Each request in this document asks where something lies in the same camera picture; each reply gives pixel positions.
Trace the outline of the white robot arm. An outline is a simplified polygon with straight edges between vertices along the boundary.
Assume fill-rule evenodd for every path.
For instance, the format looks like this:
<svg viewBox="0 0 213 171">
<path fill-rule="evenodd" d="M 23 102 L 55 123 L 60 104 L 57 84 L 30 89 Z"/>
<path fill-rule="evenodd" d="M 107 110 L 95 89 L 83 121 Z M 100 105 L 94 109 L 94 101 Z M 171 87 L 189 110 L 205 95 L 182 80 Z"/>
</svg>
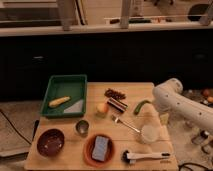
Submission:
<svg viewBox="0 0 213 171">
<path fill-rule="evenodd" d="M 213 134 L 213 109 L 181 95 L 183 85 L 177 78 L 171 78 L 153 88 L 156 101 L 165 108 L 178 111 L 199 128 Z"/>
</svg>

